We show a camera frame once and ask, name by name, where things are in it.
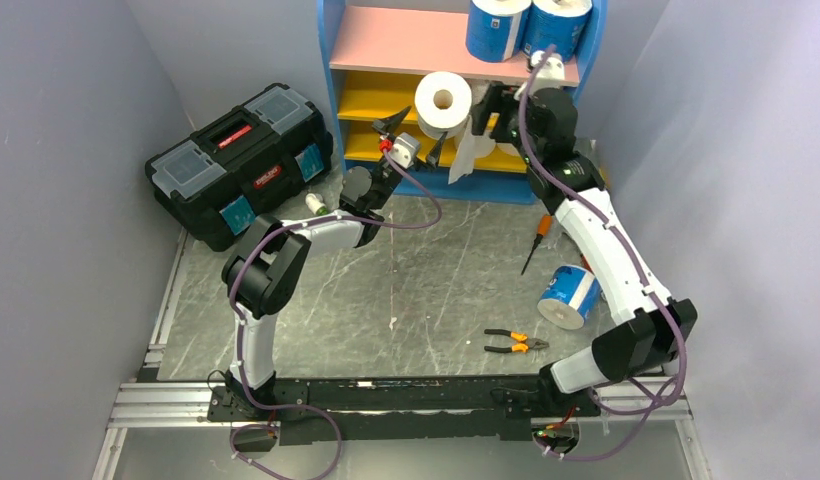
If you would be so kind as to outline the blue cartoon roll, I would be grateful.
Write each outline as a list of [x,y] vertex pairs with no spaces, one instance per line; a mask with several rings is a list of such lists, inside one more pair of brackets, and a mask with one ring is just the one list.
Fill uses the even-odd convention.
[[593,8],[591,0],[535,0],[532,2],[522,51],[531,56],[549,47],[563,62],[575,54]]

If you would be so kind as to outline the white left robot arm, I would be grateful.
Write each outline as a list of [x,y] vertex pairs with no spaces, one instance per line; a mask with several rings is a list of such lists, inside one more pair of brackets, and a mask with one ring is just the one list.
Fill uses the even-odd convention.
[[446,134],[436,135],[434,147],[421,156],[420,142],[398,130],[408,113],[403,109],[374,121],[381,158],[371,169],[353,167],[345,174],[338,209],[298,221],[261,215],[227,260],[222,280],[234,312],[235,343],[225,385],[247,419],[261,419],[280,406],[274,395],[276,323],[307,260],[369,244],[389,227],[380,212],[400,183],[414,183],[413,172],[438,166]]

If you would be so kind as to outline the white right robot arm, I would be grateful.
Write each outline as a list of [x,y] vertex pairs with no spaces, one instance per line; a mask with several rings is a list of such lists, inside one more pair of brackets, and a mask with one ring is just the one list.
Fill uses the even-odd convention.
[[527,165],[529,185],[575,242],[604,293],[614,326],[580,352],[544,368],[537,388],[543,411],[560,415],[576,393],[618,383],[675,361],[672,397],[686,380],[686,340],[698,317],[689,299],[676,300],[646,265],[625,232],[595,165],[575,149],[578,112],[555,88],[522,93],[493,82],[471,110],[472,130],[492,114],[495,141],[513,145]]

